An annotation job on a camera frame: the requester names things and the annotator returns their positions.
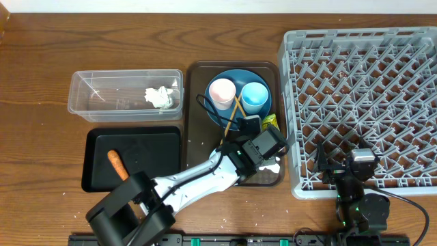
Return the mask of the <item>yellow silver snack wrapper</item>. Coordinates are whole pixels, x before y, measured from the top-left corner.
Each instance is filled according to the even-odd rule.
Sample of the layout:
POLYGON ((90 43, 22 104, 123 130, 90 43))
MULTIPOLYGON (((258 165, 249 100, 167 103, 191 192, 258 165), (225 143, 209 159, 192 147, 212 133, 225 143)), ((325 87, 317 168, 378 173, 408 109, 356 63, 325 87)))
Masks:
POLYGON ((275 128, 279 129, 279 124, 277 122, 277 116, 275 113, 267 115, 262 120, 262 130, 266 130, 270 125, 273 125, 275 128))

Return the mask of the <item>light blue cup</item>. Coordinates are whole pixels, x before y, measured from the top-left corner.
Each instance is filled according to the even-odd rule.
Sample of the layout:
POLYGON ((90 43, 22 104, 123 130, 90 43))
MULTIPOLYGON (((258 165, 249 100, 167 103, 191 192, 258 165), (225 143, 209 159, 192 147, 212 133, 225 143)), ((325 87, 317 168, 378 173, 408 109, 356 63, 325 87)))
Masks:
POLYGON ((267 115, 270 106, 270 92, 263 83, 251 82, 242 88, 242 107, 249 115, 267 115))

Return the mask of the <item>white tissue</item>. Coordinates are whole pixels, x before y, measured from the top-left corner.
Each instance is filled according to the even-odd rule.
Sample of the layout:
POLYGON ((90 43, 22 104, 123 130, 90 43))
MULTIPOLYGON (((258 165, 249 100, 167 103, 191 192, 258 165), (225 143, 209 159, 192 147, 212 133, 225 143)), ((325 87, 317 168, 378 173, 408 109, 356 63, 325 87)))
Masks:
POLYGON ((152 103, 156 109, 169 109, 173 105, 171 94, 173 89, 161 86, 158 89, 147 88, 145 96, 147 102, 152 103))

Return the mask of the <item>white napkin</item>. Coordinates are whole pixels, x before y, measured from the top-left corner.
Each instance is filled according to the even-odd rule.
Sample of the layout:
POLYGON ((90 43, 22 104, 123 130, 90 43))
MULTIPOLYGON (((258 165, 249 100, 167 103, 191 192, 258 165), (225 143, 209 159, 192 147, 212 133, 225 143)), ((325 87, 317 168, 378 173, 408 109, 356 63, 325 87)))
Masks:
POLYGON ((274 174, 278 174, 281 170, 279 165, 280 158, 273 156, 267 160, 264 160, 262 164, 258 167, 259 171, 269 170, 274 174))

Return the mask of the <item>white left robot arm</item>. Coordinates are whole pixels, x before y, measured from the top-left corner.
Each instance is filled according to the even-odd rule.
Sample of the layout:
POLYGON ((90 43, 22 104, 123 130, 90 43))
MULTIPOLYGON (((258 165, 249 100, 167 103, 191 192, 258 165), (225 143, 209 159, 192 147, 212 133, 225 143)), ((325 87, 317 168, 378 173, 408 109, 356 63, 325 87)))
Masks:
POLYGON ((123 183, 98 202, 86 220, 100 245, 153 245, 182 209, 244 182, 288 148, 280 130, 268 126, 254 138, 225 142, 207 161, 178 174, 149 178, 144 172, 122 172, 123 183))

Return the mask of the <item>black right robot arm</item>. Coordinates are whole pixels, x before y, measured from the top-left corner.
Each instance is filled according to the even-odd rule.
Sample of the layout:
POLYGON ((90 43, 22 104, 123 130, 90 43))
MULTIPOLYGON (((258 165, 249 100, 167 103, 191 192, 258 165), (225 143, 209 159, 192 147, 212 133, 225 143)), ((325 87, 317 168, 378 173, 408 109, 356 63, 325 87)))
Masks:
POLYGON ((344 229, 324 239, 325 245, 400 246, 409 245, 405 236, 381 235, 387 229, 390 200, 365 192, 365 181, 374 175, 380 158, 364 142, 351 150, 340 164, 328 160, 324 146, 317 144, 315 171, 324 184, 335 185, 336 216, 344 229))

